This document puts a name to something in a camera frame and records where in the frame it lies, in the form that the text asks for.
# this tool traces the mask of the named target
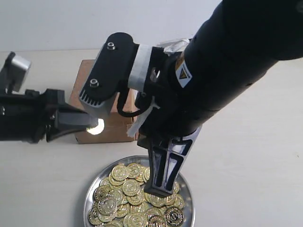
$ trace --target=white table surface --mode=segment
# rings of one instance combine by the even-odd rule
[[[97,50],[23,52],[23,87],[66,90]],[[0,53],[0,62],[7,53]],[[0,226],[83,227],[87,189],[111,162],[147,154],[136,143],[77,145],[73,136],[0,143]],[[301,227],[303,61],[277,64],[205,123],[181,170],[193,192],[196,227]]]

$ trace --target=silver tray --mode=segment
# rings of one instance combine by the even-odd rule
[[[96,188],[99,187],[101,180],[103,178],[107,177],[116,165],[118,165],[118,164],[128,165],[133,162],[139,163],[143,166],[149,166],[148,156],[125,157],[125,158],[122,158],[122,159],[110,164],[108,167],[103,169],[103,171],[95,178],[95,180],[89,187],[89,190],[85,197],[84,212],[83,212],[83,220],[84,220],[85,227],[94,227],[92,224],[90,224],[90,222],[88,220],[88,213],[93,204],[94,191]],[[184,179],[184,177],[181,174],[179,174],[179,176],[177,177],[177,182],[180,184],[180,195],[184,198],[184,202],[185,202],[185,207],[183,209],[185,218],[184,218],[184,223],[182,224],[182,227],[192,227],[192,226],[194,226],[194,222],[195,222],[195,205],[194,205],[194,201],[191,196],[191,190],[190,190],[186,180]]]

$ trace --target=white wall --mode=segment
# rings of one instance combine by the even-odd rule
[[[98,49],[114,32],[135,42],[192,37],[219,0],[2,0],[0,51]]]

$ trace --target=metal plate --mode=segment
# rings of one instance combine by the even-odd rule
[[[90,224],[88,220],[88,212],[92,207],[93,201],[94,201],[94,191],[96,188],[98,188],[100,182],[105,177],[108,177],[109,173],[112,171],[112,169],[118,165],[118,164],[125,164],[128,165],[130,163],[139,163],[143,166],[149,166],[149,160],[148,156],[130,156],[122,158],[112,164],[110,164],[108,167],[103,169],[103,171],[96,177],[96,179],[91,184],[85,198],[84,202],[84,212],[83,212],[83,220],[84,220],[84,226],[85,227],[93,227],[92,224]],[[180,184],[180,195],[183,197],[185,202],[185,208],[183,209],[184,213],[184,223],[182,227],[192,227],[194,226],[195,222],[195,205],[194,201],[191,196],[191,190],[184,179],[184,177],[179,174],[177,177],[177,182]]]

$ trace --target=light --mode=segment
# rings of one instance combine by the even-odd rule
[[[95,128],[86,129],[86,131],[92,135],[98,135],[104,130],[104,120],[98,119],[98,125]]]

